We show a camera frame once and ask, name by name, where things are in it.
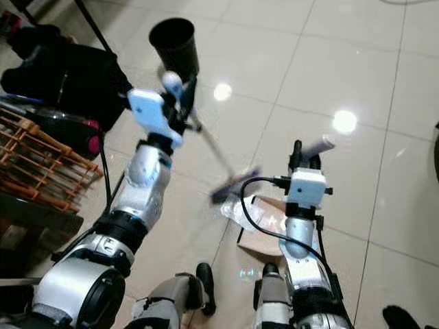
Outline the black waste bin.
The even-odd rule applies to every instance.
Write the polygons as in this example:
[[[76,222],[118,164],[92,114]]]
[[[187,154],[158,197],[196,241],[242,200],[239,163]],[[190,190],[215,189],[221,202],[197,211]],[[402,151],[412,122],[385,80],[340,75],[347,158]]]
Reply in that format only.
[[[150,30],[148,40],[164,70],[176,73],[183,82],[191,81],[200,72],[195,26],[188,19],[164,19]]]

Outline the robot right leg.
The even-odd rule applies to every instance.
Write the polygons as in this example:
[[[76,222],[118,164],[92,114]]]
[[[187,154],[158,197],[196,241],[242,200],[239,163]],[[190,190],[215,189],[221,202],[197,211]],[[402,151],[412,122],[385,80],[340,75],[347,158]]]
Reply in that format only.
[[[264,264],[261,279],[255,282],[254,309],[253,329],[294,329],[289,323],[292,318],[289,288],[275,264]]]

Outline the black shoe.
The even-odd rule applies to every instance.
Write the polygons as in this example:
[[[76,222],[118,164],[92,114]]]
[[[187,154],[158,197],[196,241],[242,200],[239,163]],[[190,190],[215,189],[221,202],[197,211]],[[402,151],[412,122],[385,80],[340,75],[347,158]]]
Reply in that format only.
[[[422,329],[414,317],[399,305],[387,305],[381,314],[388,329]]]

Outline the broom with metal handle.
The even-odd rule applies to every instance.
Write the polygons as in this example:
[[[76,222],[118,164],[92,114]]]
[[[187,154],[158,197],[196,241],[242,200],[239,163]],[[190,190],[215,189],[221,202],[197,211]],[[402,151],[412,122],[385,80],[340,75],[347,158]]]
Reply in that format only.
[[[162,74],[162,85],[164,90],[172,94],[179,104],[182,85],[184,83],[185,82],[183,82],[174,72],[165,71]],[[206,141],[211,153],[213,153],[217,160],[219,160],[220,165],[226,170],[226,175],[228,176],[223,184],[220,184],[219,187],[214,188],[213,191],[211,191],[211,203],[222,204],[229,197],[245,197],[248,192],[248,189],[244,188],[245,182],[247,182],[248,179],[257,178],[261,173],[261,168],[248,167],[244,170],[237,170],[232,166],[228,154],[220,147],[216,135],[207,128],[198,116],[197,110],[195,110],[195,103],[191,116],[189,116],[188,124],[188,130],[197,132],[202,136],[204,141]]]

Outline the orange wooden rack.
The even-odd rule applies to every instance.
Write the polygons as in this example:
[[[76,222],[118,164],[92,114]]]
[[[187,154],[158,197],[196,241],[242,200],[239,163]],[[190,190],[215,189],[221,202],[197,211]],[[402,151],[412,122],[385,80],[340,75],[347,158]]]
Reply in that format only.
[[[54,140],[30,119],[0,109],[1,191],[78,213],[80,199],[104,178],[100,166]]]

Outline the black stand pole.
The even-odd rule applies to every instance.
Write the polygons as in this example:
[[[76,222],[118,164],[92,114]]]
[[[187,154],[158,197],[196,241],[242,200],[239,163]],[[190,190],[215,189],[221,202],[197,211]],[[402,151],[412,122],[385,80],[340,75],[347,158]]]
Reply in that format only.
[[[102,34],[102,31],[100,30],[99,26],[97,25],[96,20],[93,18],[93,16],[90,13],[90,10],[88,10],[88,7],[84,3],[84,0],[74,0],[74,4],[76,7],[78,7],[79,12],[84,17],[84,20],[90,26],[91,31],[96,36],[97,40],[100,41],[100,44],[106,50],[108,53],[112,53],[112,47],[110,47],[109,43],[107,42],[106,38],[104,38],[104,35]]]

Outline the black and red vacuum cleaner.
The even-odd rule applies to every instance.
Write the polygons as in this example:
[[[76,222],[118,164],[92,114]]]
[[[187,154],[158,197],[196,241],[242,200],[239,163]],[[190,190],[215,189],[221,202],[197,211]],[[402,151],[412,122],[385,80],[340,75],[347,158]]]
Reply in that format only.
[[[42,132],[68,145],[79,156],[88,160],[98,156],[101,130],[96,121],[47,107],[34,107],[25,116],[37,123]]]

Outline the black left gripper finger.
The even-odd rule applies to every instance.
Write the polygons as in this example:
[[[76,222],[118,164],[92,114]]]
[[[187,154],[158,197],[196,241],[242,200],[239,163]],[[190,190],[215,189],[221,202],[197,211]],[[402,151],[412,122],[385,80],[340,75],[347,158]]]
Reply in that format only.
[[[194,107],[195,101],[195,89],[197,88],[197,76],[191,76],[188,82],[182,85],[182,91],[180,94],[180,112],[191,113]]]

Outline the small red and black item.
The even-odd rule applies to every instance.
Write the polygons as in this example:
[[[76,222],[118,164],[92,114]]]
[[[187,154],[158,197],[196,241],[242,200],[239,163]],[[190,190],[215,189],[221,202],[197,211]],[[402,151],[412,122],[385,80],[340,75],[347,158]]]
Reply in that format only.
[[[19,30],[22,20],[13,12],[3,10],[0,13],[0,36],[1,38],[8,38],[10,34]]]

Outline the clear crumpled plastic bottle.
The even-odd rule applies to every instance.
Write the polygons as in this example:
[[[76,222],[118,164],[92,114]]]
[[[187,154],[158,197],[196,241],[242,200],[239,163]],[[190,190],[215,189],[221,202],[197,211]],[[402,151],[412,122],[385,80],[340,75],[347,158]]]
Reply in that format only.
[[[254,223],[260,223],[261,216],[263,216],[264,213],[259,204],[255,203],[254,197],[245,198],[244,204],[242,204],[241,200],[237,197],[229,197],[222,206],[220,206],[220,213],[222,213],[224,217],[228,217],[228,219],[238,223],[241,228],[247,231],[257,231],[253,223],[245,216],[244,211],[247,211],[248,215],[250,215],[250,219]]]

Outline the robot leg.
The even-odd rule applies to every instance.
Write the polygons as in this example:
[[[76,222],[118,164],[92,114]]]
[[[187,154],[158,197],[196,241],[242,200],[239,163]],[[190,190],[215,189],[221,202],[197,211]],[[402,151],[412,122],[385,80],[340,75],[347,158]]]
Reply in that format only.
[[[200,263],[195,273],[176,273],[137,300],[125,329],[181,329],[182,317],[189,311],[200,310],[210,317],[216,308],[213,270]]]
[[[255,282],[254,309],[253,329],[294,329],[289,323],[292,318],[289,288],[275,264],[264,264],[261,279]]]

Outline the black fabric bag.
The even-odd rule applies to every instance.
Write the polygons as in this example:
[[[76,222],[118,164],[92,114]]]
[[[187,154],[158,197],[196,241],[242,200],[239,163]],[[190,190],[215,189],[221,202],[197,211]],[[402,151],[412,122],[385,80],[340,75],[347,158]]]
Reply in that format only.
[[[6,41],[22,63],[4,70],[4,92],[96,120],[104,131],[129,108],[132,85],[115,53],[76,44],[54,25],[25,26]]]

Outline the dark low table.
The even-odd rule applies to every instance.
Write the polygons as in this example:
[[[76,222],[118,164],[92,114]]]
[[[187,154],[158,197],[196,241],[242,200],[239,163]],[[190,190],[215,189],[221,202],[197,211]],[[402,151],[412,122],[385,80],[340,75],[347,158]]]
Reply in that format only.
[[[38,236],[46,228],[53,228],[47,207],[5,192],[0,194],[0,238],[2,242]]]

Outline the robot left leg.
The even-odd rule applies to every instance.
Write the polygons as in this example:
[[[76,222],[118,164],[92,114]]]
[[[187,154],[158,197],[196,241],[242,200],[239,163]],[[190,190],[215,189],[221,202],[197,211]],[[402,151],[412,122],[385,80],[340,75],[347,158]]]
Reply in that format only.
[[[182,317],[189,311],[200,310],[210,317],[216,308],[213,270],[200,263],[195,273],[176,273],[137,300],[125,329],[181,329]]]

